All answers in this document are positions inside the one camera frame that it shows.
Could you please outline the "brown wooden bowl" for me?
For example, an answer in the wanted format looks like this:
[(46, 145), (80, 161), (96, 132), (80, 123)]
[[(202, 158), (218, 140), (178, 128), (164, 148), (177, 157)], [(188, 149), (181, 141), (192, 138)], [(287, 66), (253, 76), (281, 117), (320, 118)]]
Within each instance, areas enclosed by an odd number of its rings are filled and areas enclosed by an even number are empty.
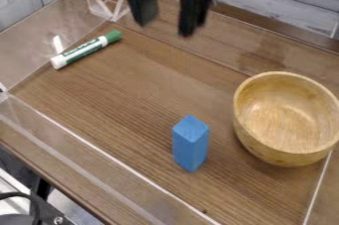
[(339, 144), (339, 98), (300, 74), (262, 72), (236, 89), (233, 128), (257, 159), (277, 167), (309, 166)]

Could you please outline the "blue block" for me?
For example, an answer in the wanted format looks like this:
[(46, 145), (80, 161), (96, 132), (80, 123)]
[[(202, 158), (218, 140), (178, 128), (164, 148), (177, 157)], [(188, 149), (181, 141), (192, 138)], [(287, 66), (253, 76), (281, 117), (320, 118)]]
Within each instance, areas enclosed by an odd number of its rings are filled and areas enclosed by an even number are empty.
[(173, 160), (188, 172), (193, 172), (206, 160), (209, 136), (209, 126), (192, 115), (172, 127)]

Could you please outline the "green white marker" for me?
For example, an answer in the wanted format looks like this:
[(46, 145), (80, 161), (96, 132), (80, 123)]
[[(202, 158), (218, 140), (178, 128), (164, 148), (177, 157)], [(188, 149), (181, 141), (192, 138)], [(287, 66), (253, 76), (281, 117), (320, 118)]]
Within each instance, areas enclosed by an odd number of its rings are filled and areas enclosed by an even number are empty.
[(98, 51), (109, 44), (116, 43), (121, 39), (121, 33), (117, 30), (109, 31), (105, 35), (81, 44), (66, 52), (50, 58), (50, 64), (54, 69), (60, 69), (93, 52)]

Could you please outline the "clear acrylic tray wall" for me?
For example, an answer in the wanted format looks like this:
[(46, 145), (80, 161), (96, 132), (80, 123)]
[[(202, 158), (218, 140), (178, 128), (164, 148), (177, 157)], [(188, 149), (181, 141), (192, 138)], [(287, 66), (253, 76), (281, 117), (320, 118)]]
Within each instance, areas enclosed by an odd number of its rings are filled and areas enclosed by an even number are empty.
[[(233, 94), (285, 70), (339, 96), (339, 53), (212, 13), (176, 33), (176, 0), (132, 21), (116, 0), (57, 0), (0, 32), (0, 146), (114, 225), (339, 225), (339, 147), (319, 163), (261, 162), (233, 132)], [(54, 69), (50, 58), (117, 30), (121, 39)], [(210, 128), (206, 160), (185, 171), (172, 127)]]

